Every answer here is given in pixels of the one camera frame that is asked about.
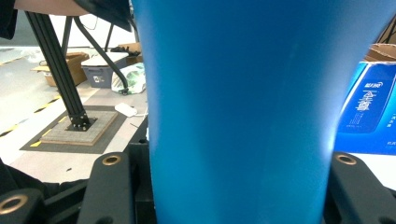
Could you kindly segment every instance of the blue cylinder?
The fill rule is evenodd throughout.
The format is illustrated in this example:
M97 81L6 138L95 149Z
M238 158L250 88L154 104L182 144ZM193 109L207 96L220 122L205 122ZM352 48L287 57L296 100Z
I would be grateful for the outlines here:
M134 0L164 224L319 223L339 112L392 0Z

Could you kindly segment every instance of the gray bin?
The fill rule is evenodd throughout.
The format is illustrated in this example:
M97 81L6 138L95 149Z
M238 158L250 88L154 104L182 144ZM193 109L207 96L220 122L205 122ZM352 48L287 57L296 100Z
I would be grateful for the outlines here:
M119 68L126 67L126 58L121 58L114 62ZM113 76L113 69L108 65L88 66L83 65L85 76L93 88L111 88L111 79Z

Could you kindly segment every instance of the floor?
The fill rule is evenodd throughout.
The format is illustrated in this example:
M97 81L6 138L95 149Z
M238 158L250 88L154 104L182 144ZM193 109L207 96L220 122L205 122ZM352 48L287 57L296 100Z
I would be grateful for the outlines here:
M37 41L33 37L35 34L23 12L18 12L17 21L14 38L12 40L0 38L0 46L38 46Z
M94 54L93 49L70 49ZM64 182L88 178L94 160L101 155L84 153L55 153L22 151L37 133L58 118L64 111L64 103L57 100L39 113L34 113L43 105L59 96L56 87L47 84L43 74L31 71L38 66L39 48L1 47L0 62L0 133L15 129L0 137L0 157L5 164L20 169L42 181ZM77 86L84 105L110 105L126 103L134 106L139 114L147 109L147 96L140 94L123 96L111 89L92 88L89 81ZM141 117L125 120L112 138L105 153L123 151L142 122Z

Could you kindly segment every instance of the brass grommet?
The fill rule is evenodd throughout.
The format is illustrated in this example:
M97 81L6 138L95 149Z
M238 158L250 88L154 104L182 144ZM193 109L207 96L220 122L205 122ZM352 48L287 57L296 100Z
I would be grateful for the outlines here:
M112 156L108 156L108 157L104 158L102 160L102 164L103 165L114 165L114 164L118 163L119 161L121 161L120 156L112 155Z
M355 165L357 163L355 159L348 157L347 155L337 155L335 158L346 165Z
M6 206L8 203L10 203L12 201L18 201L18 202L14 205ZM0 215L12 213L12 212L20 209L26 203L27 203L26 195L24 195L24 194L13 195L13 196L5 199L4 201L0 202Z

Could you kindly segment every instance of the metal base plate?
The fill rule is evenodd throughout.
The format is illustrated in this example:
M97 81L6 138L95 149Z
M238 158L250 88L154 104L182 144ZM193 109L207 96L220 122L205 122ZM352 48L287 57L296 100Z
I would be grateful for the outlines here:
M40 141L52 144L93 146L118 115L115 111L87 111L87 114L91 118L97 118L88 131L68 131L67 128L71 125L71 122L69 119L62 119L55 127L45 133Z
M66 130L70 131L70 132L87 132L91 126L97 121L97 118L93 118L93 119L88 119L90 121L90 123L85 124L82 127L76 127L75 124L70 124Z

